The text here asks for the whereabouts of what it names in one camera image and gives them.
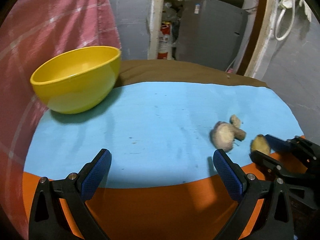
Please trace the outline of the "tan food piece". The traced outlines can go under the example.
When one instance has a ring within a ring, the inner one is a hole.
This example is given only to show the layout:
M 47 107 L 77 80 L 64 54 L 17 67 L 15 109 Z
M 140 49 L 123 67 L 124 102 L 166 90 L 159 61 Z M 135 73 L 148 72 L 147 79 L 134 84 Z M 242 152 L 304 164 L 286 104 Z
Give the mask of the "tan food piece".
M 270 155 L 271 148 L 264 135 L 257 135 L 250 144 L 250 151 L 259 151 L 265 155 Z

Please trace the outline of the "beige mushroom cap piece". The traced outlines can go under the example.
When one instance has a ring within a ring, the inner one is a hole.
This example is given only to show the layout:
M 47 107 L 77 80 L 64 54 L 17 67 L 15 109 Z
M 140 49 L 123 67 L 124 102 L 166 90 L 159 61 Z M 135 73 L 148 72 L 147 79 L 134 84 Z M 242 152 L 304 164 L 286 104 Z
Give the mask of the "beige mushroom cap piece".
M 216 149 L 229 152 L 233 149 L 236 127 L 232 124 L 218 121 L 210 132 L 210 138 Z

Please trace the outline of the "brown mushroom stem piece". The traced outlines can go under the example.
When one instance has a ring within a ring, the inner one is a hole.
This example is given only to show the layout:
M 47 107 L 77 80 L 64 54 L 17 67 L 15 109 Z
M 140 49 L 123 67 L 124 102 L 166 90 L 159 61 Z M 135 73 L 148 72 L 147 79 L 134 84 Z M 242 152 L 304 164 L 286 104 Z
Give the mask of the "brown mushroom stem piece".
M 235 139 L 239 141 L 243 141 L 246 137 L 246 132 L 237 127 L 233 127 L 233 133 L 234 133 Z

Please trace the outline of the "small beige food scrap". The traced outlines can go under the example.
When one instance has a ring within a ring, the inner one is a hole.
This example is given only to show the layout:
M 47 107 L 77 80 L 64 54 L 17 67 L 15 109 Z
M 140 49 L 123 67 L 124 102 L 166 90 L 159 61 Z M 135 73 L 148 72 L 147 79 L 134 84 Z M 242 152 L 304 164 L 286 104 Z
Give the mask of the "small beige food scrap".
M 240 128 L 242 124 L 241 120 L 235 114 L 230 117 L 229 122 L 236 128 Z

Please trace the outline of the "light blue cloth mat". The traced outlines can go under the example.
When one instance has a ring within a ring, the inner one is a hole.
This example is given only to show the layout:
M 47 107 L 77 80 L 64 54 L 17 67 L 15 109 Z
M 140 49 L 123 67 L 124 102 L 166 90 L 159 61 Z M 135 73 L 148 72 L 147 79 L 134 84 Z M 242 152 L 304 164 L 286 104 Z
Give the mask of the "light blue cloth mat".
M 93 109 L 79 114 L 46 111 L 33 135 L 24 171 L 63 179 L 105 148 L 111 152 L 101 187 L 170 186 L 213 176 L 210 132 L 236 115 L 246 132 L 229 153 L 251 163 L 258 134 L 280 139 L 302 135 L 291 109 L 271 89 L 187 82 L 143 82 L 115 88 Z

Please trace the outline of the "yellow plastic bowl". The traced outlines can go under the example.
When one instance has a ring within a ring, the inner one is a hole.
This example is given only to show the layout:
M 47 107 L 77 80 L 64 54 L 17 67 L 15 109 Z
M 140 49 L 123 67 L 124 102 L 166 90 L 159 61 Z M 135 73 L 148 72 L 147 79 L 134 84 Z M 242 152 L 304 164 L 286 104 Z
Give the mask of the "yellow plastic bowl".
M 62 53 L 45 62 L 30 77 L 42 103 L 62 114 L 87 111 L 109 94 L 119 76 L 121 51 L 91 46 Z

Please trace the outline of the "white rubber gloves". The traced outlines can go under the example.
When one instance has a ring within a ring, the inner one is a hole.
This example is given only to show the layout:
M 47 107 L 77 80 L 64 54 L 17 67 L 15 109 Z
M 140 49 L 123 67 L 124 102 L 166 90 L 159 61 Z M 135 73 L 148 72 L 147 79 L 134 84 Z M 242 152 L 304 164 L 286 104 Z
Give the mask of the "white rubber gloves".
M 281 22 L 287 9 L 292 9 L 292 13 L 293 13 L 292 16 L 295 15 L 294 7 L 295 7 L 297 1 L 298 1 L 299 7 L 304 7 L 304 14 L 306 15 L 306 18 L 308 19 L 308 21 L 309 22 L 312 21 L 312 11 L 311 11 L 310 7 L 307 5 L 305 0 L 280 0 L 278 6 L 281 8 L 281 13 L 278 17 L 278 21 L 277 21 L 278 23 Z

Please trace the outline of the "grey cabinet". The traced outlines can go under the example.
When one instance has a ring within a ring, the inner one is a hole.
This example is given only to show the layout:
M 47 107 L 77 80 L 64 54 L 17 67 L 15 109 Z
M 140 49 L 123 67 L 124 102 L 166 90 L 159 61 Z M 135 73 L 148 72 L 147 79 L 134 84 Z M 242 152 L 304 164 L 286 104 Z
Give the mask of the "grey cabinet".
M 176 60 L 226 71 L 242 43 L 248 12 L 219 0 L 185 0 Z

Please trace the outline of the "brown table cloth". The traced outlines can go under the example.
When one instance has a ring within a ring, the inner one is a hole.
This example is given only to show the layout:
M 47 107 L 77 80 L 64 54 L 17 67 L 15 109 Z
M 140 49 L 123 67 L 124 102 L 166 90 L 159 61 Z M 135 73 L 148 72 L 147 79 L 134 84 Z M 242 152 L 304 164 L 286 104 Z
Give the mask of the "brown table cloth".
M 115 87 L 140 82 L 191 82 L 225 86 L 267 87 L 263 81 L 226 73 L 199 64 L 172 60 L 127 60 L 120 66 Z

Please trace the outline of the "pink checked cloth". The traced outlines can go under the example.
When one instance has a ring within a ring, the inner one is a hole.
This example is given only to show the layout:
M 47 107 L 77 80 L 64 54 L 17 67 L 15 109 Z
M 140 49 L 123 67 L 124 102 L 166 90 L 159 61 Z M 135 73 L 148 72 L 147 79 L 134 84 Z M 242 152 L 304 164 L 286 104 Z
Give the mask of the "pink checked cloth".
M 1 26 L 1 207 L 23 239 L 23 168 L 46 110 L 29 79 L 52 57 L 97 45 L 120 47 L 109 0 L 18 0 Z

